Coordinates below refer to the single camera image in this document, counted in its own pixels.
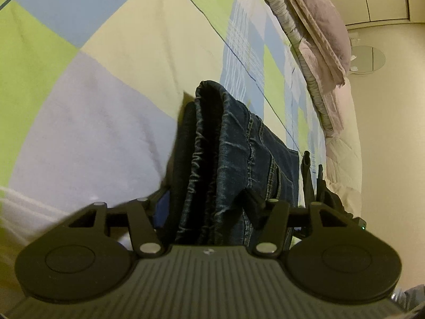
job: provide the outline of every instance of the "mirror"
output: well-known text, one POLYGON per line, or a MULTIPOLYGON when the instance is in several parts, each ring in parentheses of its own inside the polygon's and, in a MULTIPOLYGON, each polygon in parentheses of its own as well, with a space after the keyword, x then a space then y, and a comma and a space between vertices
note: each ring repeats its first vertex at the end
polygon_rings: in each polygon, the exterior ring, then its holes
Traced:
POLYGON ((379 70, 385 64, 383 52, 368 45, 352 47, 351 58, 354 59, 351 61, 350 71, 355 74, 369 74, 379 70))

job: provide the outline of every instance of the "patterned fabric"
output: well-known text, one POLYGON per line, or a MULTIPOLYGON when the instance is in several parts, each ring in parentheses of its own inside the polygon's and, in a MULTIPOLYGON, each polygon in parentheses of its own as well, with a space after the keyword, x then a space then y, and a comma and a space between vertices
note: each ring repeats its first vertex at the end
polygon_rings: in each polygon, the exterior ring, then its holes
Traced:
POLYGON ((303 38, 310 39, 307 30, 304 25, 299 20, 296 12, 292 9, 290 3, 287 0, 266 0, 269 4, 274 15, 277 17, 280 22, 283 31, 288 36, 291 41, 293 50, 298 59, 301 71, 304 74, 305 80, 307 82, 307 88, 311 95, 314 105, 320 114, 320 122, 322 127, 327 134, 331 134, 333 131, 333 126, 331 119, 329 118, 328 112, 326 110, 325 103, 322 99, 322 96, 319 91, 319 86, 317 81, 311 72, 308 64, 306 63, 303 55, 300 52, 300 43, 303 38))
POLYGON ((0 39, 0 288, 17 288, 16 254, 64 216, 166 180, 202 80, 300 157, 310 150, 313 172, 325 164, 307 84, 264 0, 0 0, 0 39))

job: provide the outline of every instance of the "beige wall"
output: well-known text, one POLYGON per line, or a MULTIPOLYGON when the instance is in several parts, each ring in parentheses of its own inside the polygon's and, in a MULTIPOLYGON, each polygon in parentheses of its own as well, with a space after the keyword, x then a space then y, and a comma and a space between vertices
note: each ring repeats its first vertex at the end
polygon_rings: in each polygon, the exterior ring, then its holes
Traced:
POLYGON ((379 71, 350 75, 363 159, 362 217, 401 256, 403 289, 425 284, 425 24, 356 30, 379 71))

